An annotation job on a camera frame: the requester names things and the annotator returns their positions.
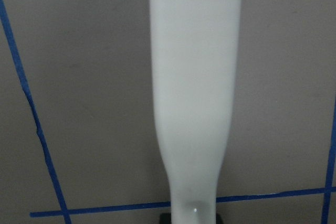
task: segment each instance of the narrow neck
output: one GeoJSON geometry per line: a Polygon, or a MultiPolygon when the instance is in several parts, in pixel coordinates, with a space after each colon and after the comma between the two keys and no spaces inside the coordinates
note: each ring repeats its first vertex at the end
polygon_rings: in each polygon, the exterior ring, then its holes
{"type": "Polygon", "coordinates": [[[172,224],[215,224],[216,187],[196,188],[199,193],[181,193],[171,185],[172,224]]]}

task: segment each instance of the black stand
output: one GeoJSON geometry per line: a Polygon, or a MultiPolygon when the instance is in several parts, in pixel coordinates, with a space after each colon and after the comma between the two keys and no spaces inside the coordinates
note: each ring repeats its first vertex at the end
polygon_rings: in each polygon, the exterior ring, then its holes
{"type": "MultiPolygon", "coordinates": [[[[160,214],[159,224],[172,224],[172,216],[170,213],[160,214]]],[[[216,214],[216,224],[223,224],[222,218],[216,214]]]]}

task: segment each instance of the white elongated object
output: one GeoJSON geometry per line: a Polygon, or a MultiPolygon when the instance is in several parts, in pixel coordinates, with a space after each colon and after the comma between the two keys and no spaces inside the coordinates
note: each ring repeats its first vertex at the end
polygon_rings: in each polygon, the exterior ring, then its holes
{"type": "Polygon", "coordinates": [[[215,224],[240,0],[150,0],[155,128],[173,224],[215,224]]]}

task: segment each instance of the gray wall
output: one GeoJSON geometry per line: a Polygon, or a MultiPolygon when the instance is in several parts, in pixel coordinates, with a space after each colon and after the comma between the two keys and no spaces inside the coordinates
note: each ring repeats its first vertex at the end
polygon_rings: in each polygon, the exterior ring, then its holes
{"type": "MultiPolygon", "coordinates": [[[[148,0],[4,0],[69,209],[169,200],[152,109],[148,0]]],[[[324,187],[335,0],[243,0],[233,124],[218,196],[324,187]]],[[[0,220],[58,210],[0,32],[0,220]]],[[[320,223],[323,195],[218,204],[225,223],[320,223]]],[[[336,222],[336,197],[329,223],[336,222]]],[[[72,216],[158,223],[168,208],[72,216]]]]}

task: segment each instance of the blue tape line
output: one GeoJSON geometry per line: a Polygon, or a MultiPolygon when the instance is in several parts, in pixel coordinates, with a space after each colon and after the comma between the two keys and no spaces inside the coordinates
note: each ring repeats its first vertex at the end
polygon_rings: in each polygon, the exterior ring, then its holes
{"type": "MultiPolygon", "coordinates": [[[[315,189],[305,189],[305,190],[295,190],[295,191],[284,191],[284,192],[276,193],[276,194],[238,195],[238,196],[218,197],[216,199],[216,202],[269,199],[269,198],[291,197],[291,196],[323,194],[323,193],[325,193],[325,188],[315,188],[315,189]]],[[[136,210],[136,209],[161,208],[161,207],[170,207],[170,202],[166,201],[166,202],[153,202],[153,203],[110,206],[110,207],[69,209],[69,213],[71,215],[79,215],[79,214],[92,214],[92,213],[97,213],[97,212],[113,212],[113,211],[125,211],[125,210],[136,210]]],[[[59,216],[59,215],[62,215],[61,211],[44,211],[44,212],[31,212],[30,213],[30,216],[33,218],[59,216]]]]}
{"type": "Polygon", "coordinates": [[[49,149],[48,149],[48,146],[47,146],[46,139],[45,139],[44,134],[43,134],[43,130],[42,130],[42,127],[41,127],[40,120],[39,120],[38,115],[37,115],[37,111],[36,111],[36,108],[35,108],[35,105],[34,105],[33,97],[32,97],[31,92],[30,92],[28,81],[27,81],[27,78],[26,78],[26,75],[25,75],[25,71],[24,71],[24,68],[23,68],[23,65],[22,65],[22,62],[21,62],[21,59],[20,59],[20,55],[19,55],[16,43],[15,43],[13,31],[12,31],[11,25],[9,23],[7,11],[6,11],[5,4],[4,4],[3,0],[0,0],[0,18],[1,18],[2,25],[4,27],[4,31],[5,31],[7,41],[8,41],[9,49],[11,50],[11,53],[12,53],[12,58],[13,58],[13,61],[14,61],[14,65],[15,65],[17,75],[18,75],[20,83],[21,83],[22,90],[25,93],[26,98],[27,98],[28,103],[29,103],[29,106],[32,110],[32,114],[33,114],[35,124],[36,124],[36,133],[37,133],[37,135],[40,139],[42,149],[43,149],[43,152],[44,152],[45,162],[46,162],[46,165],[48,167],[49,175],[50,175],[52,184],[54,186],[59,205],[61,207],[61,211],[60,211],[61,214],[60,215],[63,215],[64,221],[65,221],[66,224],[71,224],[70,214],[68,212],[68,208],[67,208],[67,205],[65,203],[64,196],[63,196],[63,193],[62,193],[62,190],[61,190],[61,186],[60,186],[60,183],[58,181],[53,162],[51,160],[50,152],[49,152],[49,149]]]}
{"type": "Polygon", "coordinates": [[[326,192],[324,193],[324,199],[323,199],[321,224],[328,223],[330,198],[331,198],[331,191],[332,191],[331,189],[332,189],[332,182],[333,182],[334,168],[335,168],[335,156],[336,156],[336,99],[335,99],[335,104],[334,104],[334,117],[333,117],[332,130],[331,130],[331,144],[330,144],[330,150],[329,150],[327,175],[326,175],[326,181],[325,181],[326,192]]]}

